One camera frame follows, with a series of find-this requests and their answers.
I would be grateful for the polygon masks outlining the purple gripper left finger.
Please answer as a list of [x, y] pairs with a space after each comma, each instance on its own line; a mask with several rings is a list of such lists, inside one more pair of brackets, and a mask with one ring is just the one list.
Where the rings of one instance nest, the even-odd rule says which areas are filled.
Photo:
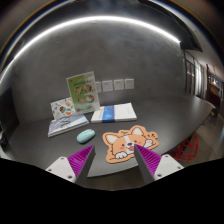
[[91, 145], [70, 157], [59, 157], [46, 171], [79, 186], [83, 186], [87, 181], [95, 155], [95, 147]]

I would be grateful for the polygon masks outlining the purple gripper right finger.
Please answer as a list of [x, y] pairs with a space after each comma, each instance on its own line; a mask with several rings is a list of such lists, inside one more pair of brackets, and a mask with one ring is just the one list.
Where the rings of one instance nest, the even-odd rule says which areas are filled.
[[169, 154], [159, 155], [140, 145], [134, 146], [134, 154], [145, 184], [183, 169], [183, 166]]

